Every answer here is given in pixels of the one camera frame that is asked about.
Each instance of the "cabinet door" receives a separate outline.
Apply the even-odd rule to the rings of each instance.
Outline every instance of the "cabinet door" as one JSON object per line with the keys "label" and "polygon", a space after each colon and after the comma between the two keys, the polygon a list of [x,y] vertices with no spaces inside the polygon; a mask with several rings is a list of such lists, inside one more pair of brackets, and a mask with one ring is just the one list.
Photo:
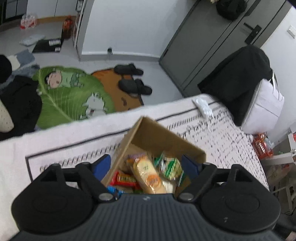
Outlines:
{"label": "cabinet door", "polygon": [[23,15],[27,12],[27,2],[28,0],[17,1],[17,16]]}
{"label": "cabinet door", "polygon": [[15,17],[16,9],[17,9],[17,1],[8,0],[6,3],[5,19]]}
{"label": "cabinet door", "polygon": [[251,15],[242,18],[236,28],[209,59],[207,61],[202,61],[200,65],[197,66],[197,70],[192,72],[191,82],[184,90],[185,94],[187,96],[199,94],[200,92],[197,85],[227,56],[247,45],[245,40],[250,35],[251,30],[248,29],[244,23],[247,23],[253,28],[259,25],[262,28],[257,34],[257,36],[259,36],[277,14],[284,2],[285,0],[261,0],[258,6],[252,11]]}
{"label": "cabinet door", "polygon": [[217,13],[216,5],[209,0],[201,0],[193,8],[160,60],[161,66],[178,86],[231,24]]}
{"label": "cabinet door", "polygon": [[36,14],[37,18],[54,17],[57,0],[28,0],[27,14]]}
{"label": "cabinet door", "polygon": [[77,0],[58,0],[55,16],[76,16]]}

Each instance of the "floor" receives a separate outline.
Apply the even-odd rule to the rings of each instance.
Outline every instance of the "floor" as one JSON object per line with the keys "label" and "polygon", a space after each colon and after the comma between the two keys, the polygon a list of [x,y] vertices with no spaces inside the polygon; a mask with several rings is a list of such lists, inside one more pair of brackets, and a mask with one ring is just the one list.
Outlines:
{"label": "floor", "polygon": [[[9,56],[25,50],[27,47],[20,45],[19,42],[32,34],[44,34],[48,39],[59,38],[61,31],[62,22],[56,22],[40,24],[28,30],[12,28],[0,32],[0,54]],[[34,46],[31,46],[28,49],[31,52],[33,48]],[[40,67],[63,65],[65,67],[80,68],[87,73],[130,62],[108,60],[79,62],[72,39],[64,41],[60,53],[38,53],[34,54],[34,56],[34,63],[39,64]],[[177,87],[157,62],[135,61],[134,64],[136,67],[144,70],[144,75],[141,78],[144,84],[150,86],[153,90],[152,95],[142,96],[144,105],[171,102],[183,98]]]}

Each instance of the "mattress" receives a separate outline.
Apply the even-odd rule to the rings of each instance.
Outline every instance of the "mattress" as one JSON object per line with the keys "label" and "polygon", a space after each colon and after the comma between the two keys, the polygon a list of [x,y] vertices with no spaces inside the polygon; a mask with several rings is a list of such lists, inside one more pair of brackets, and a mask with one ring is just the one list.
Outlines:
{"label": "mattress", "polygon": [[59,163],[63,168],[73,167],[83,161],[95,161],[106,153],[112,157],[123,136],[141,116],[155,119],[205,150],[207,162],[219,168],[240,164],[268,188],[250,142],[234,125],[227,108],[209,95],[199,96],[211,107],[213,120],[205,121],[192,98],[186,98],[60,125],[0,142],[0,240],[17,233],[10,212],[11,203],[44,169],[51,163]]}

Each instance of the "cardboard box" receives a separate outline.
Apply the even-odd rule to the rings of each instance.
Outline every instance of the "cardboard box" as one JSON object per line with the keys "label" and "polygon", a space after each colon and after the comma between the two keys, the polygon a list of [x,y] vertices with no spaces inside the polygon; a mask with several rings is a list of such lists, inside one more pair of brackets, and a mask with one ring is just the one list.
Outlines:
{"label": "cardboard box", "polygon": [[[141,117],[124,136],[113,157],[115,158],[113,166],[103,178],[102,183],[107,186],[118,169],[130,173],[130,169],[126,166],[128,155],[141,153],[143,150],[150,152],[153,156],[160,156],[165,151],[179,160],[183,154],[186,154],[197,163],[206,161],[206,153],[202,149],[167,130],[156,121],[148,117]],[[176,190],[176,194],[189,184],[190,180],[186,178]]]}

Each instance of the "orange bottle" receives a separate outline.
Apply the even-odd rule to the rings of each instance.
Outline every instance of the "orange bottle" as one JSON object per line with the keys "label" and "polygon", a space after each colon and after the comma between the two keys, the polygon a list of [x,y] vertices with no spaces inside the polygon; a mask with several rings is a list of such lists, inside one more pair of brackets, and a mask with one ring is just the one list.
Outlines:
{"label": "orange bottle", "polygon": [[69,15],[63,23],[62,39],[69,39],[72,34],[73,20]]}

